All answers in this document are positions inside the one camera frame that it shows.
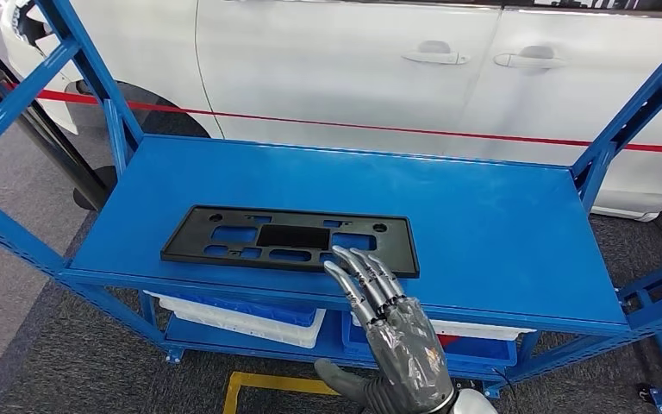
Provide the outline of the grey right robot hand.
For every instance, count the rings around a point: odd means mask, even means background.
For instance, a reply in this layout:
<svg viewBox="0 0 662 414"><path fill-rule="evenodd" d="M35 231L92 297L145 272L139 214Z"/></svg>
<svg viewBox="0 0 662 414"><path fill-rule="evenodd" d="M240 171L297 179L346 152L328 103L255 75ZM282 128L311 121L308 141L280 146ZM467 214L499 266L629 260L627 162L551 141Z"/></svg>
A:
<svg viewBox="0 0 662 414"><path fill-rule="evenodd" d="M365 332L379 373L366 379L329 359L314 363L332 390L374 413L448 413L457 393L440 340L419 301L376 256L334 245L323 263Z"/></svg>

